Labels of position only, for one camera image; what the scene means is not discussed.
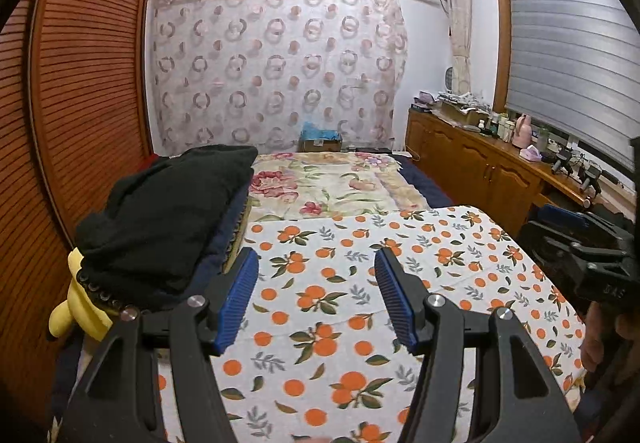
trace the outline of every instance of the wooden window frame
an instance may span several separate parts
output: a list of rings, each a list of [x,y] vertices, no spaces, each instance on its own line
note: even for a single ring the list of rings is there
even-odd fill
[[[511,69],[511,0],[498,0],[498,16],[498,68],[493,109],[497,113],[503,113],[507,103]]]

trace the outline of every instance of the pink thermos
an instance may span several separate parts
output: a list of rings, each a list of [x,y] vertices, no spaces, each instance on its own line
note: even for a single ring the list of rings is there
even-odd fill
[[[522,115],[518,118],[511,143],[521,149],[527,149],[531,145],[531,116]]]

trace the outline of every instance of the beige curtain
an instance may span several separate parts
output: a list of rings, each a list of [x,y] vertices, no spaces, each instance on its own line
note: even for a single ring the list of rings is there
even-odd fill
[[[154,0],[154,98],[169,154],[295,150],[305,122],[390,147],[407,39],[398,0]]]
[[[471,91],[469,49],[471,45],[471,0],[447,0],[451,49],[453,52],[453,80],[451,90],[461,95]]]

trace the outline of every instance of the window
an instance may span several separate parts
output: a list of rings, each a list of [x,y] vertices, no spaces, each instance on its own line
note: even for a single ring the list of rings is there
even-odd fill
[[[633,168],[640,35],[618,0],[511,0],[506,107]]]

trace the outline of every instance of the metal screw cap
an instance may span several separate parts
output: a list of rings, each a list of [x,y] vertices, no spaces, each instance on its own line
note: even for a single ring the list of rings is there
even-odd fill
[[[513,311],[509,308],[498,308],[495,314],[500,320],[511,320],[513,318]]]
[[[444,303],[446,301],[447,300],[442,295],[438,295],[437,293],[430,295],[429,298],[427,299],[427,302],[434,308],[440,308],[444,306]]]
[[[192,308],[200,308],[207,301],[202,295],[191,295],[187,299],[187,304]]]
[[[130,322],[138,317],[138,310],[133,306],[127,306],[120,312],[120,320],[124,322]]]

